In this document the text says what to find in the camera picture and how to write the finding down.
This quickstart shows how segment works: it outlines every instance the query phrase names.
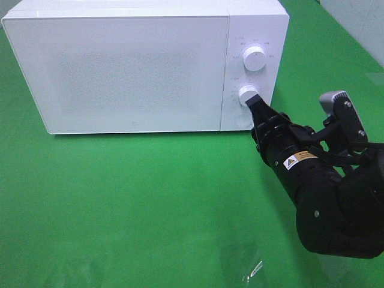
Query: green cloth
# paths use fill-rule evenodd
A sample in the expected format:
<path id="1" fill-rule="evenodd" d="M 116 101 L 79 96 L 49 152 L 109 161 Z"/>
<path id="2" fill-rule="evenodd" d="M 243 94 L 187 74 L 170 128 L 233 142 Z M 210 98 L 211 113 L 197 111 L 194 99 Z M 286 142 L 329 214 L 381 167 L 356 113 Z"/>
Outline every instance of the green cloth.
<path id="1" fill-rule="evenodd" d="M 319 130 L 319 96 L 344 89 L 384 142 L 383 68 L 316 1 L 282 3 L 273 108 Z M 0 112 L 0 287 L 384 286 L 384 256 L 303 248 L 247 131 L 49 135 L 3 30 Z"/>

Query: microwave door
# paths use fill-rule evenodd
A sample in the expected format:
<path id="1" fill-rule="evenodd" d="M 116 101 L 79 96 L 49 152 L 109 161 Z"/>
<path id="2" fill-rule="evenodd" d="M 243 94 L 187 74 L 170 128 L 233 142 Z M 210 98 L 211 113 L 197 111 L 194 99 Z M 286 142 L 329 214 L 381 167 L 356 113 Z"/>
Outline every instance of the microwave door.
<path id="1" fill-rule="evenodd" d="M 220 130 L 226 16 L 5 26 L 52 134 Z"/>

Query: microwave control panel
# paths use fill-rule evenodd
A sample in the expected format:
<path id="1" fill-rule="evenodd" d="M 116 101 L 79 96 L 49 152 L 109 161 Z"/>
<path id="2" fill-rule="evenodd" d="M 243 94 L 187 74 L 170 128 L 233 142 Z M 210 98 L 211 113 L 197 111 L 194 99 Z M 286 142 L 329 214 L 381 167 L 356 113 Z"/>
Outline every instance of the microwave control panel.
<path id="1" fill-rule="evenodd" d="M 230 16 L 221 131 L 252 128 L 245 101 L 255 94 L 271 103 L 288 22 L 287 14 Z"/>

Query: white wall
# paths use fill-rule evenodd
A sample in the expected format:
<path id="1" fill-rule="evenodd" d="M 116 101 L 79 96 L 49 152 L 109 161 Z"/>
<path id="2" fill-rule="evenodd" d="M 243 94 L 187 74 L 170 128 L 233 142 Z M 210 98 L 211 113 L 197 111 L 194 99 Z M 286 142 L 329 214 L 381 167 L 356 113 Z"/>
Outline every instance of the white wall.
<path id="1" fill-rule="evenodd" d="M 6 15 L 9 9 L 13 8 L 19 2 L 20 0 L 0 0 L 0 19 Z"/>
<path id="2" fill-rule="evenodd" d="M 384 0 L 321 0 L 321 5 L 384 67 Z"/>

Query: screw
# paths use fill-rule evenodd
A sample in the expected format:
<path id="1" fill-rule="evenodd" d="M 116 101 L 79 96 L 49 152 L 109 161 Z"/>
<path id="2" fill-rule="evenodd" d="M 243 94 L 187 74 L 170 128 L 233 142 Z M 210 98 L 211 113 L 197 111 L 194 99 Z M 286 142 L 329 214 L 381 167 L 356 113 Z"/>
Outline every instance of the screw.
<path id="1" fill-rule="evenodd" d="M 365 131 L 364 130 L 359 130 L 358 131 L 358 136 L 359 137 L 364 137 L 365 136 Z"/>

